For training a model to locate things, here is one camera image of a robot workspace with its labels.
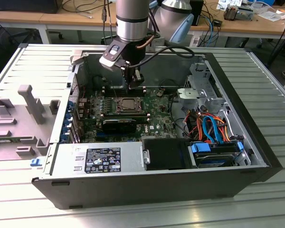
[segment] warning label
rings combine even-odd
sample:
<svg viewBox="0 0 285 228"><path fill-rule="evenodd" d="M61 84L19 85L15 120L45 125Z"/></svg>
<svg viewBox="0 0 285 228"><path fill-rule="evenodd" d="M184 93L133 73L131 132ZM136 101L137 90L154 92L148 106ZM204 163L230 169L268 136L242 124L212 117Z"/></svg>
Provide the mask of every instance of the warning label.
<svg viewBox="0 0 285 228"><path fill-rule="evenodd" d="M87 149L85 172L120 172L120 148Z"/></svg>

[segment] computer tower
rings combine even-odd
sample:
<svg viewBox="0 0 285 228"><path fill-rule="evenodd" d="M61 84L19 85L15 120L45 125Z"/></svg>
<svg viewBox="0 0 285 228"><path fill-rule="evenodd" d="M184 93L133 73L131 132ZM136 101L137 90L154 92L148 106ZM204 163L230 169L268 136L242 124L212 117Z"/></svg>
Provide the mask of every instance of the computer tower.
<svg viewBox="0 0 285 228"><path fill-rule="evenodd" d="M191 0L190 5L192 7L192 14L194 15L194 19L192 22L193 26L197 26L200 20L200 13L203 8L204 0Z"/></svg>
<svg viewBox="0 0 285 228"><path fill-rule="evenodd" d="M0 11L57 13L63 0L0 0Z"/></svg>

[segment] motherboard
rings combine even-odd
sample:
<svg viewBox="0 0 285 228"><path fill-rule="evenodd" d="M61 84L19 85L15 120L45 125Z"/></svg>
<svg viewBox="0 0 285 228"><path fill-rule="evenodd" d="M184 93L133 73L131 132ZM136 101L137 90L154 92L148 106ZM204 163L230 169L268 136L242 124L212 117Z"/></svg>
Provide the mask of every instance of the motherboard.
<svg viewBox="0 0 285 228"><path fill-rule="evenodd" d="M79 100L82 143L138 142L144 138L176 138L169 112L169 95L144 89L139 96L94 91Z"/></svg>

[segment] wooden desk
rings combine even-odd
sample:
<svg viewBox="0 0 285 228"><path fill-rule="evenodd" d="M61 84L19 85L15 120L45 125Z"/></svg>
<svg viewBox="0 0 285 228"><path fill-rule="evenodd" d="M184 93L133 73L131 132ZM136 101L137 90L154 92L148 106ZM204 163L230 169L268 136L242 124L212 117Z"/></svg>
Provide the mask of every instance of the wooden desk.
<svg viewBox="0 0 285 228"><path fill-rule="evenodd" d="M90 3L92 0L75 0L76 6ZM207 0L206 5L214 18L223 21L220 36L228 37L250 37L250 38L279 38L285 27L285 21L279 20L271 22L255 15L252 21L227 21L224 20L223 11L216 10L218 0ZM98 0L92 5L82 6L80 10L87 10L103 4L102 0ZM75 11L73 1L68 2L65 6L70 11ZM116 31L116 12L115 3L110 4L113 31ZM50 43L48 29L68 29L68 30L91 30L101 31L103 22L101 20L102 7L94 9L90 14L93 18L82 16L78 13L67 12L60 9L57 14L43 13L23 13L23 12L0 12L0 23L4 27L15 28L34 28L40 31L42 41L45 44ZM105 24L105 30L109 31L109 22ZM198 26L192 26L189 34L192 35L190 45L195 46L201 35L208 31L205 19L199 20Z"/></svg>

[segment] metal table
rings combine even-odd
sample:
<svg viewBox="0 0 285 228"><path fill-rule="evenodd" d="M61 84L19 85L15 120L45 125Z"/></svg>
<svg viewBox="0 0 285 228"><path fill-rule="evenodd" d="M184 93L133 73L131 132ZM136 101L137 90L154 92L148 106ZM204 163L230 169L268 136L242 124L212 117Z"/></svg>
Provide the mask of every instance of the metal table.
<svg viewBox="0 0 285 228"><path fill-rule="evenodd" d="M43 104L62 96L71 72L72 50L80 45L28 45L17 49L0 74L0 97L24 104L20 83L31 84ZM196 48L211 52L260 127L284 169L234 198L122 207L59 210L33 185L41 169L29 160L0 161L0 227L285 227L285 90L249 52L234 48Z"/></svg>

